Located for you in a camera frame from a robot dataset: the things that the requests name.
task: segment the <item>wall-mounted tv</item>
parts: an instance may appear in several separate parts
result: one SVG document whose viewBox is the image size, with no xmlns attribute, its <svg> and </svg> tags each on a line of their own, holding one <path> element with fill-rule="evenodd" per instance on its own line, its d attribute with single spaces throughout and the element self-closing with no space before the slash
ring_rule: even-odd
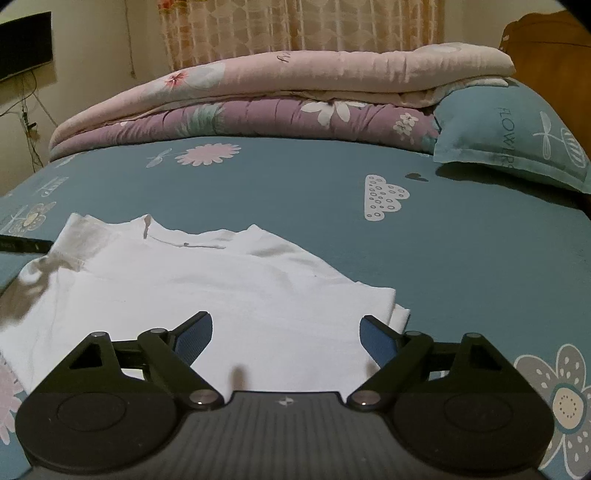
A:
<svg viewBox="0 0 591 480">
<path fill-rule="evenodd" d="M 0 24 L 0 82 L 52 60 L 51 12 Z"/>
</svg>

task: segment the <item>flower center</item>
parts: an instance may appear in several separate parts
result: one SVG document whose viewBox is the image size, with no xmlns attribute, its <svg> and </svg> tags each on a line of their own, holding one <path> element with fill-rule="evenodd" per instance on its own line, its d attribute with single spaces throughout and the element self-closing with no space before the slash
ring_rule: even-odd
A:
<svg viewBox="0 0 591 480">
<path fill-rule="evenodd" d="M 39 216 L 39 213 L 37 213 L 37 212 L 29 213 L 29 215 L 27 215 L 27 218 L 25 218 L 25 221 L 22 223 L 22 225 L 23 226 L 31 225 L 35 221 L 35 218 L 37 218 L 38 216 Z"/>
<path fill-rule="evenodd" d="M 560 387 L 552 402 L 552 411 L 558 423 L 566 430 L 579 426 L 584 414 L 584 404 L 577 392 L 568 387 Z"/>
</svg>

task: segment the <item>purple blanket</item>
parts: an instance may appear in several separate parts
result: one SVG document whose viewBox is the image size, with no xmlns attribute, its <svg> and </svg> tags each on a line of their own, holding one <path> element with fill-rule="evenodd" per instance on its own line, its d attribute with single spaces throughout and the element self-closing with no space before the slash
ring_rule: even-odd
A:
<svg viewBox="0 0 591 480">
<path fill-rule="evenodd" d="M 212 135 L 320 138 L 433 153 L 432 111 L 393 105 L 297 98 L 203 103 L 103 125 L 59 143 L 51 159 L 94 148 Z"/>
</svg>

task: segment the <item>white t-shirt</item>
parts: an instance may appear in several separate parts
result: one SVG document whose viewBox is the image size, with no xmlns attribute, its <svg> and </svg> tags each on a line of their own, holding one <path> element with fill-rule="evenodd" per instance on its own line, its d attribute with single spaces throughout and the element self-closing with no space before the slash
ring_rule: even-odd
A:
<svg viewBox="0 0 591 480">
<path fill-rule="evenodd" d="M 408 310 L 394 299 L 256 225 L 189 235 L 149 215 L 109 225 L 72 214 L 49 254 L 0 297 L 0 352 L 30 392 L 90 332 L 131 340 L 205 310 L 212 340 L 193 369 L 226 399 L 233 390 L 346 398 L 376 370 L 359 321 L 371 314 L 402 332 Z"/>
</svg>

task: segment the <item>patterned curtain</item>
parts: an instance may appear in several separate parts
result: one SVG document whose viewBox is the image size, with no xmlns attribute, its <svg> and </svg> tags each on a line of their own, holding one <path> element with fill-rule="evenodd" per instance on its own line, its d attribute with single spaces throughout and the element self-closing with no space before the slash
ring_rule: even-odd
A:
<svg viewBox="0 0 591 480">
<path fill-rule="evenodd" d="M 173 70 L 282 50 L 392 51 L 440 43 L 444 0 L 158 0 Z"/>
</svg>

